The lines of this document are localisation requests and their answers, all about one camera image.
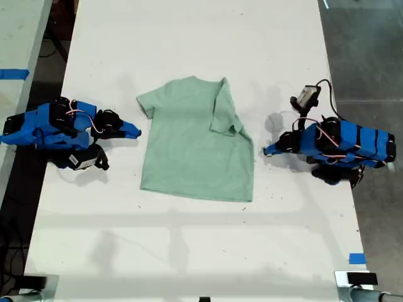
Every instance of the blue painter's tape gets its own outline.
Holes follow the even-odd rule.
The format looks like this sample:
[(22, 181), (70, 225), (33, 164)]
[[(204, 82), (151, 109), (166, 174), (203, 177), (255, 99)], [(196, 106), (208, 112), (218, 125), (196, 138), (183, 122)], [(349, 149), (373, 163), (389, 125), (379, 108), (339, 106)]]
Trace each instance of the blue painter's tape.
[(366, 259), (364, 253), (350, 253), (348, 259), (350, 264), (366, 264)]
[(28, 69), (0, 69), (0, 80), (25, 80), (29, 74)]

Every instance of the folded sleeve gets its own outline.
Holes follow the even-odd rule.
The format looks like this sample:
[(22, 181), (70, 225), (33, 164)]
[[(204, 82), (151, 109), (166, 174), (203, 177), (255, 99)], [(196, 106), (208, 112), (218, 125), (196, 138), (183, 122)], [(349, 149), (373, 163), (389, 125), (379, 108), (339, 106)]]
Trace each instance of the folded sleeve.
[(228, 85), (224, 83), (214, 102), (213, 120), (210, 130), (233, 136), (243, 128), (243, 124), (236, 115)]
[(172, 85), (173, 81), (137, 97), (137, 101), (149, 119), (152, 119), (155, 110), (163, 106), (167, 99), (172, 96)]

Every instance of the white table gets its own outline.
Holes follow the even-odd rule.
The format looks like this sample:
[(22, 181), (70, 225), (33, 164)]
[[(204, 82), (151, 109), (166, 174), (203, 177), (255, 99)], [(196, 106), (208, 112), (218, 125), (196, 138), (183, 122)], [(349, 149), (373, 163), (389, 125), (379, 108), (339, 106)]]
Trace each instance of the white table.
[[(256, 149), (252, 203), (139, 189), (151, 121), (135, 97), (192, 75), (230, 82)], [(63, 95), (143, 135), (103, 143), (107, 172), (48, 165), (26, 273), (58, 275), (56, 301), (338, 301), (334, 271), (365, 269), (348, 264), (362, 252), (349, 184), (259, 155), (268, 116), (291, 129), (289, 97), (326, 77), (316, 0), (81, 1)], [(310, 117), (321, 114), (326, 89)]]
[[(26, 109), (52, 0), (0, 0), (0, 69), (28, 69), (25, 81), (0, 81), (0, 131), (6, 118)], [(0, 145), (0, 206), (15, 146)]]

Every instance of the light green t-shirt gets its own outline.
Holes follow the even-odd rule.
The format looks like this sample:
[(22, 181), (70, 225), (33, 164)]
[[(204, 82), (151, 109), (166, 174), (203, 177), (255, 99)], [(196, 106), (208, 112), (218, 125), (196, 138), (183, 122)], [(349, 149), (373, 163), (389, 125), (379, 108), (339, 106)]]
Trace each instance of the light green t-shirt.
[(137, 98), (152, 121), (141, 189), (223, 201), (252, 201), (253, 143), (229, 83), (187, 77)]

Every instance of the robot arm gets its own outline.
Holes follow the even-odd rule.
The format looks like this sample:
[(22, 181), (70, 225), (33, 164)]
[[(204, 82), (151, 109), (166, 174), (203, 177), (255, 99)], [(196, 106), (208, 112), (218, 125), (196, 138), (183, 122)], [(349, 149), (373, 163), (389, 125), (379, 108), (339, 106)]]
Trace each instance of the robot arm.
[[(355, 186), (362, 179), (364, 166), (379, 168), (395, 160), (395, 137), (346, 121), (336, 111), (338, 117), (322, 117), (322, 122), (307, 118), (310, 109), (319, 103), (321, 82), (306, 86), (298, 98), (291, 98), (291, 105), (300, 113), (300, 118), (294, 122), (298, 122), (298, 129), (285, 132), (278, 142), (265, 147), (263, 153), (266, 156), (285, 152), (304, 154), (308, 163), (319, 164), (312, 171), (314, 176), (329, 184), (349, 179)], [(305, 129), (306, 120), (314, 123)]]
[[(91, 145), (86, 131), (89, 127), (94, 138)], [(0, 142), (35, 145), (47, 160), (60, 168), (85, 169), (94, 164), (106, 170), (108, 159), (95, 141), (99, 138), (136, 139), (140, 135), (139, 129), (122, 121), (112, 110), (97, 112), (94, 105), (60, 97), (36, 110), (7, 118)]]

